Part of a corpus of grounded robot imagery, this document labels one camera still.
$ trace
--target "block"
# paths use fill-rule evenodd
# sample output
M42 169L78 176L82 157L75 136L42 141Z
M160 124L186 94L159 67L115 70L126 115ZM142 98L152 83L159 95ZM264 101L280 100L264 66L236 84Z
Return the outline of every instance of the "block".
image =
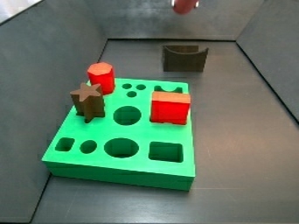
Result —
M94 117L104 117L104 99L102 87L99 84L88 86L80 84L80 89L70 92L71 99L78 110L78 116L86 117L86 123L90 123Z
M191 109L191 95L154 91L151 122L186 125Z
M172 10L178 14L188 14L200 0L174 0Z
M163 46L164 72L203 72L210 48L199 51L198 45Z
M108 63L100 62L90 66L88 79L92 85L100 84L104 95L114 93L116 87L115 70Z
M106 117L86 124L72 107L42 158L52 175L190 191L192 117L186 125L150 121L156 87L190 93L187 83L116 79Z

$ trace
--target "star block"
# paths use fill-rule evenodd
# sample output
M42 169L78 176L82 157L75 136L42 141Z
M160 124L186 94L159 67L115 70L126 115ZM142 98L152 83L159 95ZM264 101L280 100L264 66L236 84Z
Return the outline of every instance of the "star block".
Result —
M186 125L191 95L154 91L151 122Z
M90 123L94 117L104 117L104 99L100 85L88 86L80 84L80 89L70 92L78 116L86 116L86 123Z
M90 66L88 79L91 85L100 84L103 89L103 95L114 93L116 87L115 71L114 67L108 63L100 62Z

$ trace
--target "red octagonal block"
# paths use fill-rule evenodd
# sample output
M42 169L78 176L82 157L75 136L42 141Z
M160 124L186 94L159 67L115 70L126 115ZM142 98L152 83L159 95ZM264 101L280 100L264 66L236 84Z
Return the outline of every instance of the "red octagonal block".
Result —
M91 85L100 84L103 95L112 94L115 91L115 71L114 67L106 63L100 62L92 64L88 68L88 79Z

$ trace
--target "metal floor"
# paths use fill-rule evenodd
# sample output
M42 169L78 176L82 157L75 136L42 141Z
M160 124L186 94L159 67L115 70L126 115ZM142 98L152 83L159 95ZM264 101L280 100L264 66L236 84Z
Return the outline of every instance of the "metal floor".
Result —
M210 48L164 73L163 45ZM51 177L34 223L299 222L299 128L235 42L110 40L116 77L184 81L198 176L190 192Z

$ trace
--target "brown star-shaped block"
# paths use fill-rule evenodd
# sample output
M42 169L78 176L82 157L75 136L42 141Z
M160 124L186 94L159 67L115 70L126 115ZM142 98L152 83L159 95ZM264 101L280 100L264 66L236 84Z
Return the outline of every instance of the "brown star-shaped block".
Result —
M104 117L104 98L100 84L88 86L80 84L80 89L70 92L71 99L78 110L78 116L86 116L86 123L90 123L94 117Z

